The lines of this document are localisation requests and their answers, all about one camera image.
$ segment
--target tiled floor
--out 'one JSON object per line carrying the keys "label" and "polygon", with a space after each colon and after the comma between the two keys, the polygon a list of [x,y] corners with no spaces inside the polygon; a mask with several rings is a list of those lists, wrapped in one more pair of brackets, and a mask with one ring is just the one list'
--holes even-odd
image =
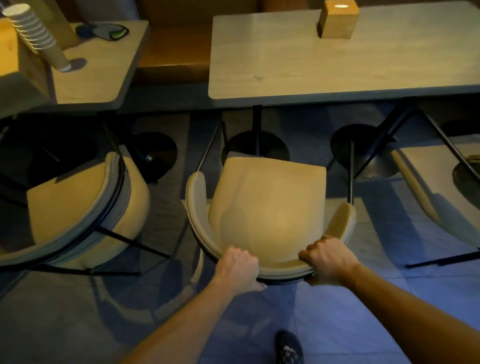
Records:
{"label": "tiled floor", "polygon": [[[285,141],[292,161],[326,165],[335,130],[355,122],[376,125],[391,107],[380,103],[271,108],[264,110],[263,128]],[[145,244],[171,252],[173,258],[167,261],[128,249],[108,265],[111,270],[139,269],[143,272],[139,278],[0,276],[0,362],[115,363],[205,286],[215,267],[200,255],[180,200],[222,117],[232,136],[249,129],[252,113],[248,109],[223,115],[218,110],[197,111],[138,120],[136,132],[167,133],[179,148],[173,170],[150,186],[152,208],[143,232]],[[412,122],[398,134],[398,145],[432,138],[422,124]],[[221,171],[220,143],[218,139],[204,168],[208,197]],[[8,174],[10,168],[19,176],[18,166],[3,158],[9,147],[8,140],[0,147],[1,171]],[[329,173],[326,219],[346,198],[345,175],[339,166]],[[480,329],[480,261],[411,271],[402,267],[473,249],[430,222],[400,176],[358,182],[355,196],[359,222],[349,246],[359,259],[397,286]],[[11,205],[0,202],[0,218],[3,242],[26,228],[25,216]],[[312,288],[303,282],[235,298],[215,327],[200,363],[272,363],[273,337],[281,328],[297,333],[307,364],[408,363],[353,294],[340,287]]]}

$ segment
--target wooden table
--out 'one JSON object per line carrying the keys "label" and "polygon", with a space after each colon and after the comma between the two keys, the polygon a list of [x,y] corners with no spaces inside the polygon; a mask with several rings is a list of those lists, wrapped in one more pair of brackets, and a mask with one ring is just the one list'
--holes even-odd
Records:
{"label": "wooden table", "polygon": [[480,91],[480,10],[466,1],[361,8],[350,40],[320,39],[320,10],[217,16],[216,106]]}
{"label": "wooden table", "polygon": [[95,37],[65,51],[74,67],[84,66],[66,73],[52,69],[54,103],[33,112],[102,111],[122,105],[146,45],[149,25],[146,20],[115,24],[124,25],[130,33],[114,42]]}

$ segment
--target hand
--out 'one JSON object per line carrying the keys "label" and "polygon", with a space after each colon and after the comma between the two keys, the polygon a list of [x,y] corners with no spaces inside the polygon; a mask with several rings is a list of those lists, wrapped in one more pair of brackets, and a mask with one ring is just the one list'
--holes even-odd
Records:
{"label": "hand", "polygon": [[234,297],[267,288],[264,283],[256,281],[257,277],[258,258],[231,246],[218,261],[212,282],[221,284]]}
{"label": "hand", "polygon": [[351,271],[360,266],[357,257],[339,239],[324,235],[320,240],[299,252],[299,259],[315,269],[315,275],[306,281],[319,284],[344,285]]}

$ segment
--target forearm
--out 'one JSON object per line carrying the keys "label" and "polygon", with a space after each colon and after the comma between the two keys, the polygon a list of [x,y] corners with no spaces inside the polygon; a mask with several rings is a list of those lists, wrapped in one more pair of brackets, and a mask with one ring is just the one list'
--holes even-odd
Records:
{"label": "forearm", "polygon": [[412,364],[480,363],[480,332],[464,322],[363,266],[341,283],[375,315]]}
{"label": "forearm", "polygon": [[122,364],[196,363],[232,297],[222,284],[215,280],[210,282],[197,297],[142,341]]}

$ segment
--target foot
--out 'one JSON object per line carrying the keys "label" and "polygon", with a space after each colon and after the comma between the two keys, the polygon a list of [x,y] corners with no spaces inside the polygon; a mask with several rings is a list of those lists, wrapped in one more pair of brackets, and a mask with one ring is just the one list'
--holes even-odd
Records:
{"label": "foot", "polygon": [[294,333],[281,330],[275,336],[276,364],[303,364],[303,350]]}

